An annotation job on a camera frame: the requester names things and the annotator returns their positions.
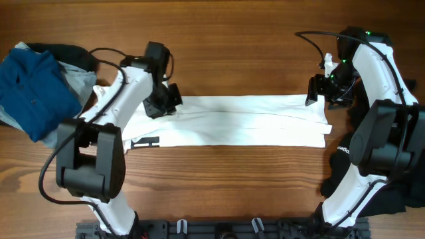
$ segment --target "folded white shirt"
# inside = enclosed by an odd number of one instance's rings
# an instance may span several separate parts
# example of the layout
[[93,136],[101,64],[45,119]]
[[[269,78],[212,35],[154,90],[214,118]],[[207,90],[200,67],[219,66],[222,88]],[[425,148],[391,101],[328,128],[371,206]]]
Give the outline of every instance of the folded white shirt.
[[[108,87],[94,86],[98,98]],[[160,147],[275,145],[325,147],[331,132],[323,96],[305,106],[306,95],[183,96],[172,116],[151,119],[140,104],[123,130],[124,148],[146,137]]]

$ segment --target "wood grain surface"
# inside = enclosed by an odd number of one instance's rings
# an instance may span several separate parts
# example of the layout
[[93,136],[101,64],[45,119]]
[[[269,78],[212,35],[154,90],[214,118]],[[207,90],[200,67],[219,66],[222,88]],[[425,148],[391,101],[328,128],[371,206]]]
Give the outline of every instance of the wood grain surface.
[[[304,94],[319,55],[296,31],[339,32],[348,25],[382,31],[394,42],[404,78],[418,80],[425,100],[424,1],[142,1],[0,5],[0,57],[19,41],[112,47],[143,54],[148,41],[166,44],[185,96]],[[29,3],[10,1],[8,3]],[[324,52],[335,39],[314,36]],[[98,58],[118,62],[114,53]],[[116,70],[102,66],[111,82]],[[124,191],[142,219],[220,220],[308,216],[324,200],[329,155],[349,131],[345,110],[326,111],[327,148],[176,147],[138,149],[126,157]],[[85,206],[58,206],[38,192],[51,152],[23,132],[0,127],[0,238],[73,238],[75,223],[94,220]],[[45,187],[58,199],[54,165]],[[423,238],[425,209],[371,217],[373,238]]]

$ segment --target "black fabric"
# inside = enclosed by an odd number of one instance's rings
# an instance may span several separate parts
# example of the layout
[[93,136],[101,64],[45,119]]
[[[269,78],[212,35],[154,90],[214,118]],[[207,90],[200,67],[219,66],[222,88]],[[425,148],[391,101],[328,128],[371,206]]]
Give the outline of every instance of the black fabric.
[[48,50],[56,60],[71,64],[88,72],[96,71],[98,67],[97,59],[91,54],[88,54],[86,49],[79,46],[45,43],[27,43],[27,46],[38,53]]
[[[369,110],[369,101],[367,99],[363,83],[356,85],[356,104],[349,111],[351,125],[356,130]],[[337,151],[329,158],[329,164],[332,169],[330,178],[324,180],[321,185],[320,193],[325,197],[330,197],[351,164],[349,154],[350,141],[353,132],[348,133],[340,142]],[[406,206],[424,207],[425,206],[425,153],[422,152],[418,165],[412,172],[403,175],[403,177],[389,185],[384,186],[368,202],[359,216],[374,216],[379,214],[394,214],[405,212]]]

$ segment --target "blue shirt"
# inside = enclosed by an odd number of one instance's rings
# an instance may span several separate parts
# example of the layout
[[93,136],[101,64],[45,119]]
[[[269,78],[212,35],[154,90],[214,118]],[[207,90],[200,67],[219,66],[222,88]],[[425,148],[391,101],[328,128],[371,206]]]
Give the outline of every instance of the blue shirt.
[[17,48],[0,64],[0,105],[34,142],[82,109],[50,52]]

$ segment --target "gray cloth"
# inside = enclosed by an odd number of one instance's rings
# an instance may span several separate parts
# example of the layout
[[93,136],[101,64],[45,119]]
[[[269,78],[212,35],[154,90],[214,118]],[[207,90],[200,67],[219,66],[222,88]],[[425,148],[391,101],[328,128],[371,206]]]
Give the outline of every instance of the gray cloth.
[[[25,43],[20,42],[15,46],[20,49],[30,49]],[[90,97],[93,86],[96,84],[96,73],[87,72],[76,66],[58,61],[60,64],[60,73],[64,78],[64,83],[69,91],[78,99],[81,106],[85,106]],[[0,120],[8,125],[22,130],[21,126],[0,106]],[[55,148],[57,145],[57,130],[53,130],[41,141],[48,148]]]

